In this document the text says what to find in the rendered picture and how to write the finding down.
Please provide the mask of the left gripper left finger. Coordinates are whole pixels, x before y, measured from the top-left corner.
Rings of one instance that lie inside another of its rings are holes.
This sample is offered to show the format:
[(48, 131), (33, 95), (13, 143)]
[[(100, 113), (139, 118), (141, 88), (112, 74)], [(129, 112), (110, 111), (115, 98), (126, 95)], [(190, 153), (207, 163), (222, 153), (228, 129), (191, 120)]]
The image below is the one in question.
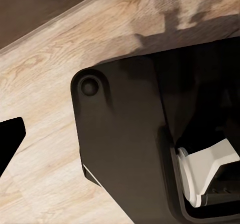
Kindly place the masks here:
[(0, 122), (0, 177), (26, 136), (22, 117)]

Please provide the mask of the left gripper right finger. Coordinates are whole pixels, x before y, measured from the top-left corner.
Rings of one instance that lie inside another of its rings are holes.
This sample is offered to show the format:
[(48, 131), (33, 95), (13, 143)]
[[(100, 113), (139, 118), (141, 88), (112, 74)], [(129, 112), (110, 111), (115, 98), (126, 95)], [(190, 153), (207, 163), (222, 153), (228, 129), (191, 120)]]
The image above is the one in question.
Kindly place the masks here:
[(224, 135), (240, 157), (240, 119), (228, 117)]

